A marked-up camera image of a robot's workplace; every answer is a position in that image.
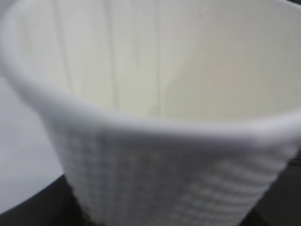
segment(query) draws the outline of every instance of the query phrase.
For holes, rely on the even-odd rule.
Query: embossed pattern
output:
[[[296,153],[128,150],[102,135],[46,125],[75,196],[98,225],[236,226]]]

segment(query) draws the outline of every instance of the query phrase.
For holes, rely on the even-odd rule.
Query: textured cup exterior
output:
[[[44,122],[75,197],[99,226],[236,226],[296,153],[129,149]]]

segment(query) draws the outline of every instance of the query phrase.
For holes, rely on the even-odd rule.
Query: rolled rim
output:
[[[298,10],[286,0],[269,0]],[[301,107],[286,113],[230,122],[169,121],[125,115],[93,106],[84,100],[59,92],[30,76],[34,72],[21,59],[14,45],[13,18],[35,0],[11,0],[0,12],[1,72],[19,95],[36,109],[58,121],[87,131],[102,132],[108,140],[132,146],[191,147],[200,145],[222,152],[256,152],[301,142]]]

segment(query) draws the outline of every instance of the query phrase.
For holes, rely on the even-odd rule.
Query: white surface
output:
[[[39,118],[0,78],[0,214],[62,175]]]

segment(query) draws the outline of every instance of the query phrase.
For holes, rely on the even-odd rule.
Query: cup rim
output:
[[[42,119],[46,115],[71,127],[103,133],[108,142],[129,148],[166,147],[177,150],[186,147],[198,150],[206,146],[210,151],[245,153],[298,145],[301,142],[301,107],[250,120],[168,121],[107,111],[33,79],[30,76],[33,72],[21,60],[13,42],[13,18],[34,1],[11,0],[0,13],[0,70],[20,97],[37,110]],[[301,6],[295,3],[269,1],[298,10],[301,14]]]

